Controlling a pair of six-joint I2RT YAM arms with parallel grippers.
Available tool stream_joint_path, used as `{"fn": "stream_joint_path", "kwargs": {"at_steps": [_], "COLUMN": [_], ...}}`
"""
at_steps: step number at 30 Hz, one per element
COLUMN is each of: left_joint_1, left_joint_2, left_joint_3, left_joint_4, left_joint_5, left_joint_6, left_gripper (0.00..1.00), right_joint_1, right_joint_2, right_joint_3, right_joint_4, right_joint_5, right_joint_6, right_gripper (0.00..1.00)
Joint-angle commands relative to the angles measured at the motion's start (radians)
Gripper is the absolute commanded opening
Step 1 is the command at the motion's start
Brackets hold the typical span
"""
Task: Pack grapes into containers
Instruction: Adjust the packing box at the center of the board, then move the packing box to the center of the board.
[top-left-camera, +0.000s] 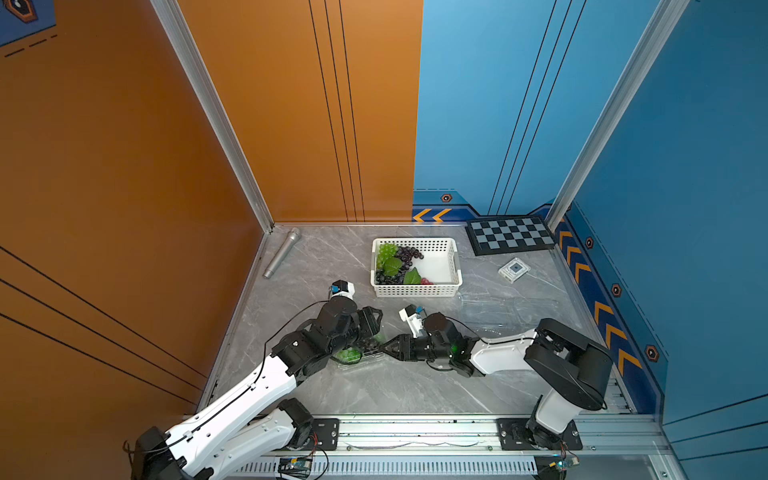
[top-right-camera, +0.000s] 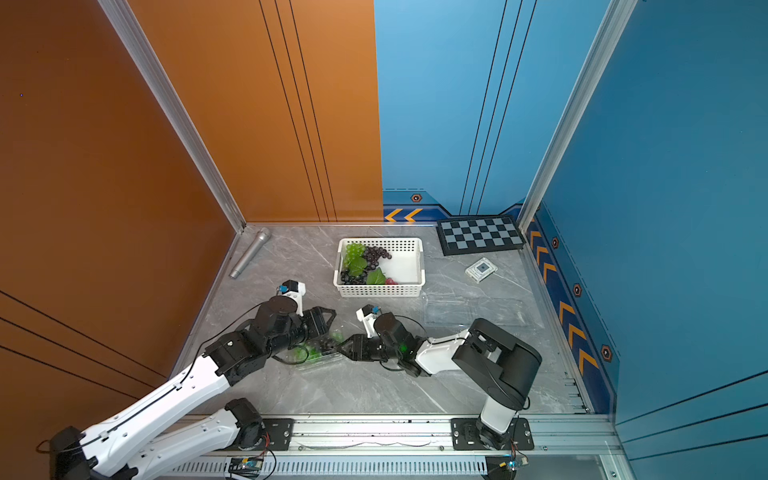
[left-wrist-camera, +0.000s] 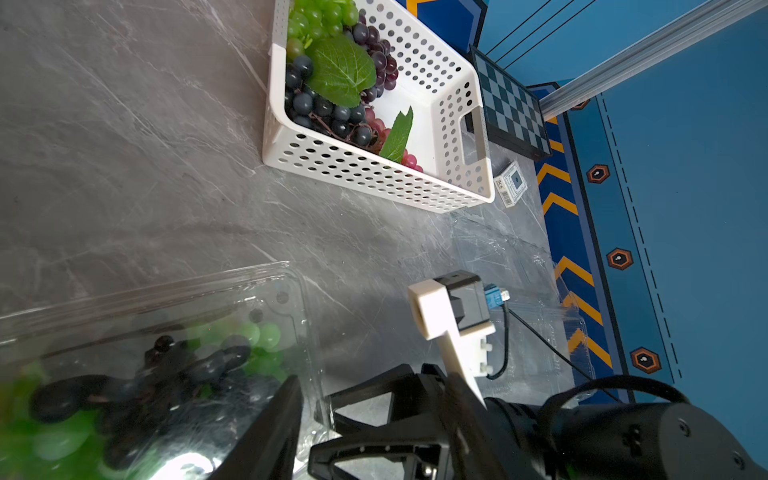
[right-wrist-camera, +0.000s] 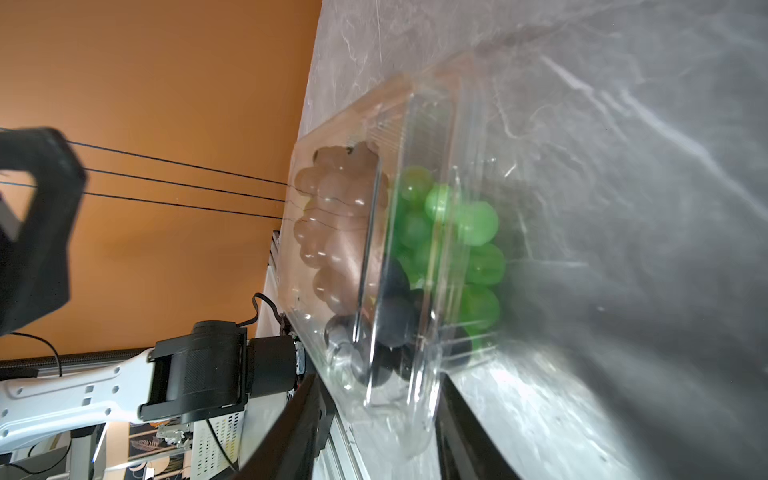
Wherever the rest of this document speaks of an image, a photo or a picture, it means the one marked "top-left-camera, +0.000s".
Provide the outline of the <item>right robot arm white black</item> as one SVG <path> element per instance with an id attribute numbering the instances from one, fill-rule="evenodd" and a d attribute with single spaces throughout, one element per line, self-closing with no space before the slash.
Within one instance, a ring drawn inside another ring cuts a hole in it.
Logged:
<path id="1" fill-rule="evenodd" d="M 423 362 L 438 371 L 465 378 L 507 371 L 532 371 L 548 385 L 528 420 L 510 436 L 533 449 L 556 450 L 578 440 L 574 419 L 584 411 L 606 407 L 605 393 L 613 369 L 606 347 L 552 319 L 522 334 L 485 339 L 465 335 L 461 321 L 440 312 L 410 314 L 411 332 L 383 343 L 379 351 L 402 362 Z"/>

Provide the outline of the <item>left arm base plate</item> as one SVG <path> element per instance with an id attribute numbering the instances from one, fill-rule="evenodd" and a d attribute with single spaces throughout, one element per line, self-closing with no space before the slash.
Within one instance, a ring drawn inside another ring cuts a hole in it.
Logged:
<path id="1" fill-rule="evenodd" d="M 340 420 L 338 418 L 315 418 L 311 423 L 298 427 L 285 449 L 313 450 L 321 448 L 335 451 L 338 446 Z"/>

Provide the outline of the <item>dark purple grape bunch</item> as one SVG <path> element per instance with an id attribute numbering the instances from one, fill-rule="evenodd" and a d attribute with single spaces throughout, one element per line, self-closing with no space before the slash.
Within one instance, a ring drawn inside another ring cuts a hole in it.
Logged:
<path id="1" fill-rule="evenodd" d="M 395 257 L 401 261 L 400 270 L 407 272 L 414 266 L 416 260 L 422 260 L 424 255 L 415 247 L 399 246 Z"/>

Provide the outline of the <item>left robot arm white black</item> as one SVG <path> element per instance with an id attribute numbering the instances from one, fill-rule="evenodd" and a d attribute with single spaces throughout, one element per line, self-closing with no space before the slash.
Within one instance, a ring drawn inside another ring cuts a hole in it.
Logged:
<path id="1" fill-rule="evenodd" d="M 250 459 L 304 446 L 313 417 L 292 392 L 334 354 L 377 335 L 383 317 L 344 295 L 320 306 L 221 398 L 166 431 L 145 431 L 127 451 L 132 478 L 224 479 Z"/>

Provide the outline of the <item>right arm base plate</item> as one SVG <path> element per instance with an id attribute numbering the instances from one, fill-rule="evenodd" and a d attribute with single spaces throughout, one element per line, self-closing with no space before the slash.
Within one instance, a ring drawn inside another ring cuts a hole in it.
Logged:
<path id="1" fill-rule="evenodd" d="M 583 449 L 580 433 L 574 420 L 560 433 L 552 433 L 534 424 L 532 419 L 499 418 L 496 420 L 497 434 L 504 451 L 551 450 L 580 451 Z"/>

